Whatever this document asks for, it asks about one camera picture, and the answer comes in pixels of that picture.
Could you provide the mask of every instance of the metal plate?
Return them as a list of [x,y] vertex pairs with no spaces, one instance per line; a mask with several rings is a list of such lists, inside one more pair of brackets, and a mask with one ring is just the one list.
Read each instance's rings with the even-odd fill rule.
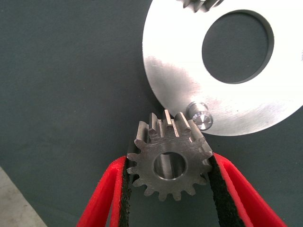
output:
[[[267,30],[269,51],[249,81],[227,84],[203,64],[202,44],[221,16],[247,12]],[[266,129],[303,104],[303,1],[225,0],[207,13],[194,13],[178,0],[154,0],[143,34],[144,66],[150,86],[172,115],[203,102],[214,123],[206,133],[244,135]]]

